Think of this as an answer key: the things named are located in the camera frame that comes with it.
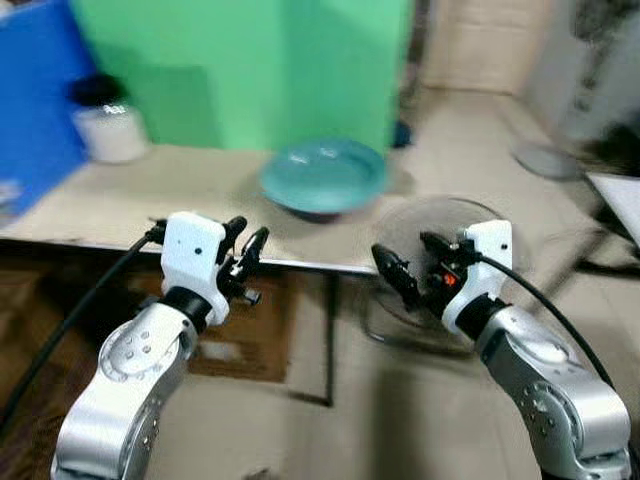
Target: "beige table surface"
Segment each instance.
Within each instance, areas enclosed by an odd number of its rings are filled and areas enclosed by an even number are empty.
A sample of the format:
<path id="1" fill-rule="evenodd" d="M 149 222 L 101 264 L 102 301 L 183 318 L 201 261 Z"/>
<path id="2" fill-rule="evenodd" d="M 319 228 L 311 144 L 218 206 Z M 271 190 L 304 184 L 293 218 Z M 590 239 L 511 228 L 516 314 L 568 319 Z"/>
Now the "beige table surface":
<path id="1" fill-rule="evenodd" d="M 249 227 L 240 241 L 269 227 L 264 257 L 276 263 L 369 269 L 375 224 L 394 199 L 383 196 L 328 224 L 299 219 L 261 194 L 258 175 L 270 155 L 160 145 L 126 165 L 88 163 L 0 236 L 124 249 L 149 218 L 193 210 L 220 221 L 244 215 Z"/>

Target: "blue bowl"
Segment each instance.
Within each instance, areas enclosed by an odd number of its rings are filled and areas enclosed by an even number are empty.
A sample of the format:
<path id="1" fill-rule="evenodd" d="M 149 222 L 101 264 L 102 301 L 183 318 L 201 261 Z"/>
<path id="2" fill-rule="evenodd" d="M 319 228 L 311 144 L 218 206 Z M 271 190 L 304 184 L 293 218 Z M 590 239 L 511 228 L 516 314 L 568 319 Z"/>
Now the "blue bowl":
<path id="1" fill-rule="evenodd" d="M 366 205 L 389 184 L 387 162 L 353 140 L 329 139 L 287 148 L 260 176 L 264 194 L 286 208 L 335 215 Z"/>

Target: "silver robot arm segment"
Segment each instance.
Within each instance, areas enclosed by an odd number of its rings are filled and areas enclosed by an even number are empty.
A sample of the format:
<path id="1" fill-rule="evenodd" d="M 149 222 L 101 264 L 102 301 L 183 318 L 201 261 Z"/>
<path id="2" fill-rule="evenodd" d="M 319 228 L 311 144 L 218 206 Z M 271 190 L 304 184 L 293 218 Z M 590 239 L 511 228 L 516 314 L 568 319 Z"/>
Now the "silver robot arm segment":
<path id="1" fill-rule="evenodd" d="M 545 474 L 581 480 L 631 476 L 627 410 L 564 340 L 511 306 L 491 316 L 475 349 L 518 407 Z"/>
<path id="2" fill-rule="evenodd" d="M 169 216 L 165 296 L 102 345 L 96 374 L 60 430 L 52 480 L 144 477 L 160 413 L 187 373 L 198 334 L 225 320 L 232 297 L 259 297 L 242 282 L 259 262 L 268 230 L 251 237 L 239 260 L 226 257 L 245 226 L 242 217 L 220 224 L 189 212 Z"/>

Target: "gray floor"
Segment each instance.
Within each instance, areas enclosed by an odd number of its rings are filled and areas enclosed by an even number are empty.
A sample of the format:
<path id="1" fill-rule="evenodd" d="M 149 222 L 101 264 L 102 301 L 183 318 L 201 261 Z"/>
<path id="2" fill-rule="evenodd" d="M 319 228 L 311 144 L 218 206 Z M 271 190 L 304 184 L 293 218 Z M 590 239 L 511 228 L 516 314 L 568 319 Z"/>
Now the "gray floor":
<path id="1" fill-rule="evenodd" d="M 388 195 L 397 202 L 390 204 L 403 201 L 416 176 L 433 180 L 421 195 L 487 203 L 520 230 L 530 251 L 527 276 L 538 284 L 594 227 L 557 185 L 511 159 L 518 140 L 546 139 L 510 97 L 429 92 L 417 125 L 417 145 L 391 159 L 397 181 Z M 624 255 L 623 245 L 606 255 Z M 306 278 L 288 379 L 289 388 L 317 394 L 324 382 L 320 286 Z M 513 286 L 507 293 L 529 302 Z M 539 478 L 518 413 L 482 364 L 372 343 L 358 327 L 362 296 L 358 285 L 345 285 L 333 410 L 291 400 L 279 386 L 190 376 L 166 407 L 147 478 L 233 480 L 263 467 L 310 480 Z M 576 276 L 556 300 L 637 418 L 640 283 Z"/>

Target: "green backdrop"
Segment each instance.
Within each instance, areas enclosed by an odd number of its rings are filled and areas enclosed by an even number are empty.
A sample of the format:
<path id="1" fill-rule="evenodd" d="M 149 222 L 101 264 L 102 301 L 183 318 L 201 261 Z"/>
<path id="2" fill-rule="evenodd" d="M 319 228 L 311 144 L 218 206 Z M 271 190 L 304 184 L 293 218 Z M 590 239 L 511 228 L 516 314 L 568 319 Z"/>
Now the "green backdrop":
<path id="1" fill-rule="evenodd" d="M 155 142 L 262 149 L 338 135 L 387 148 L 409 0 L 72 5 Z"/>

